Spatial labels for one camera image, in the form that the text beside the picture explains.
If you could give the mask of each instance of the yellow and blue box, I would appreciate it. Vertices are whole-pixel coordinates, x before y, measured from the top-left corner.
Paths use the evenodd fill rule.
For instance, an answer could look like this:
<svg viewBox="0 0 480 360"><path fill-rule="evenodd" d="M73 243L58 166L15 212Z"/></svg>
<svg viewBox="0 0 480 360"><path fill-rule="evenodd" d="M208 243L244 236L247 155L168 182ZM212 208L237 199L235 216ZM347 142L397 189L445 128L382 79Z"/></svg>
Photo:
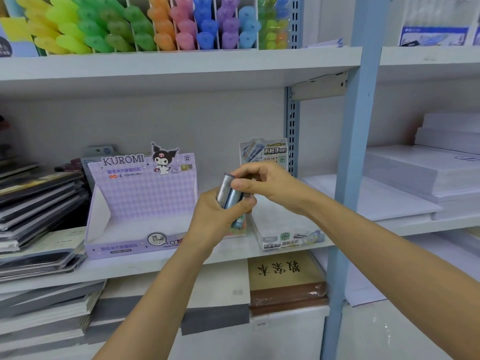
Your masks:
<svg viewBox="0 0 480 360"><path fill-rule="evenodd" d="M0 17L0 58L38 56L27 21L23 17Z"/></svg>

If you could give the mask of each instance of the forearm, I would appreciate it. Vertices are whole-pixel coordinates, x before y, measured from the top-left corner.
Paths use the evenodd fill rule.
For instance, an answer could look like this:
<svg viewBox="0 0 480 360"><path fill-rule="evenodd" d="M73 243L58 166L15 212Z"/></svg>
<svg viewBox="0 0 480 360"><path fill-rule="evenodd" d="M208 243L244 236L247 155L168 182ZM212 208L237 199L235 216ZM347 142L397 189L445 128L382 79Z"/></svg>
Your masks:
<svg viewBox="0 0 480 360"><path fill-rule="evenodd" d="M180 245L94 359L166 360L207 257L193 246Z"/></svg>
<svg viewBox="0 0 480 360"><path fill-rule="evenodd" d="M478 358L477 281L326 195L308 193L305 215L395 307L454 359Z"/></svg>

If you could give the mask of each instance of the person's right arm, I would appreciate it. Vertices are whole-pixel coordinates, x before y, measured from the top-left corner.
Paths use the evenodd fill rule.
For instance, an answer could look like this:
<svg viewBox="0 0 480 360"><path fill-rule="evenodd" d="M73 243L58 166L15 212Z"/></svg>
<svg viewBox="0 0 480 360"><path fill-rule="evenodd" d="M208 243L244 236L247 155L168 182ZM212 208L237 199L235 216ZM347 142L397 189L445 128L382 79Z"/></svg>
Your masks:
<svg viewBox="0 0 480 360"><path fill-rule="evenodd" d="M480 358L480 283L292 177L276 163L232 172L233 189L308 217L415 326L455 360ZM244 179L254 177L256 180Z"/></svg>

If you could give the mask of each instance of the kuromi character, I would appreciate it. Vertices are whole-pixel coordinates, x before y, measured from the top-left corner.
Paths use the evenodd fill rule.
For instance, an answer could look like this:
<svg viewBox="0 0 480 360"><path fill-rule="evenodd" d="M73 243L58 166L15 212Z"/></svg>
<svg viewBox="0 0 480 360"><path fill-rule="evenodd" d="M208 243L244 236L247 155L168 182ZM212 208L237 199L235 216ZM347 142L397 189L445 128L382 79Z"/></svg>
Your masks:
<svg viewBox="0 0 480 360"><path fill-rule="evenodd" d="M171 167L169 164L173 158L177 155L179 149L175 150L162 150L159 146L152 143L153 149L153 162L155 163L155 172L160 172L161 175L168 174Z"/></svg>

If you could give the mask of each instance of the purple diamond pattern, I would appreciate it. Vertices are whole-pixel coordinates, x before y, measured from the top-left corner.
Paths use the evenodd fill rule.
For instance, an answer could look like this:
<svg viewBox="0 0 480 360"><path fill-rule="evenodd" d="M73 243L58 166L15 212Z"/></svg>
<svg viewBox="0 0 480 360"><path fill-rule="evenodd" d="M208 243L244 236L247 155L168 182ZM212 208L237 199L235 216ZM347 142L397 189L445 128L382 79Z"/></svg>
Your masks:
<svg viewBox="0 0 480 360"><path fill-rule="evenodd" d="M191 213L198 198L194 154L178 154L170 164L170 166L189 164L192 169L181 171L178 169L178 173L172 173L171 169L165 175L154 171L156 164L151 157L146 156L144 160L141 163L107 166L103 162L88 164L95 184L108 203L112 219L130 221ZM140 168L140 171L112 173L130 168Z"/></svg>

